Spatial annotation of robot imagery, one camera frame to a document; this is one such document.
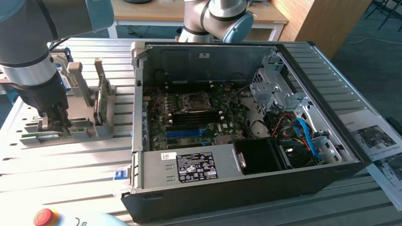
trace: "blue pcie slot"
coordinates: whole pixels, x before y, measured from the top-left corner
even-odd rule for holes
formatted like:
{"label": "blue pcie slot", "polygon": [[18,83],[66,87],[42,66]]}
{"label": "blue pcie slot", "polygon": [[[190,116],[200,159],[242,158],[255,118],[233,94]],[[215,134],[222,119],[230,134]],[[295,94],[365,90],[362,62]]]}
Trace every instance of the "blue pcie slot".
{"label": "blue pcie slot", "polygon": [[182,130],[182,131],[170,131],[166,133],[167,138],[178,138],[178,137],[202,137],[204,129],[194,129],[194,130]]}

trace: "robotic arm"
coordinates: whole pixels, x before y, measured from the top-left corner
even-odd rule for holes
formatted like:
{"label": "robotic arm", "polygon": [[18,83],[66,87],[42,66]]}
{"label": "robotic arm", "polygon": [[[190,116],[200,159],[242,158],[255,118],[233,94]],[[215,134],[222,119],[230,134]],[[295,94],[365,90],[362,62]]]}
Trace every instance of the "robotic arm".
{"label": "robotic arm", "polygon": [[23,101],[68,132],[66,88],[47,43],[114,23],[110,0],[1,0],[0,67]]}
{"label": "robotic arm", "polygon": [[247,0],[184,0],[184,29],[179,42],[241,42],[253,27]]}

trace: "white label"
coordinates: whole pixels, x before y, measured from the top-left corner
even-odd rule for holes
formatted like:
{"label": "white label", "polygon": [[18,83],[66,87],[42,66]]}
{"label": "white label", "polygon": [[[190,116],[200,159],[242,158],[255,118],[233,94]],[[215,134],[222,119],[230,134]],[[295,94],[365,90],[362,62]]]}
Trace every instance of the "white label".
{"label": "white label", "polygon": [[208,53],[200,53],[200,58],[210,58],[210,54]]}
{"label": "white label", "polygon": [[171,160],[171,159],[176,159],[176,152],[168,152],[168,153],[162,153],[160,154],[160,158],[162,160]]}
{"label": "white label", "polygon": [[70,91],[71,90],[71,85],[70,85],[68,79],[62,74],[60,74],[60,77],[62,77],[62,81],[63,81],[63,84],[64,84],[64,87],[66,87],[66,91]]}

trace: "red button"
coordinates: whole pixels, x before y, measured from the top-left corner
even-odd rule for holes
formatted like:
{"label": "red button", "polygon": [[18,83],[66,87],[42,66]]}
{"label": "red button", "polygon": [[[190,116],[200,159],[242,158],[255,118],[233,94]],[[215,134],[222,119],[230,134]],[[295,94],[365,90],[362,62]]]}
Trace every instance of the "red button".
{"label": "red button", "polygon": [[34,218],[34,224],[36,226],[47,226],[55,217],[55,213],[50,209],[42,209]]}

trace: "green circuit board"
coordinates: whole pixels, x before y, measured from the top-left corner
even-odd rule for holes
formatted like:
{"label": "green circuit board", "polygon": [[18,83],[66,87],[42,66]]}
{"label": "green circuit board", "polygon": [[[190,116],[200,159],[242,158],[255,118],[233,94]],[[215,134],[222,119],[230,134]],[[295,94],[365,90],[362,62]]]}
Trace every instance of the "green circuit board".
{"label": "green circuit board", "polygon": [[[199,137],[179,137],[179,138],[167,138],[166,127],[170,126],[168,115],[172,113],[172,109],[167,110],[164,100],[168,100],[171,97],[180,100],[184,95],[188,94],[168,94],[160,90],[155,90],[151,95],[150,101],[150,150],[167,150],[180,148],[182,146],[191,147],[194,146],[208,146],[216,145],[215,138],[219,135],[231,135],[233,139],[243,138],[243,130],[239,127],[238,121],[245,121],[246,119],[246,110],[243,108],[233,108],[233,113],[229,107],[229,100],[237,94],[239,89],[233,89],[229,84],[218,84],[210,92],[203,92],[208,96],[210,109],[212,112],[222,112],[221,116],[225,117],[223,120],[218,122],[208,123],[204,125],[203,135]],[[175,108],[176,111],[180,111],[183,108],[183,103],[179,101]]]}

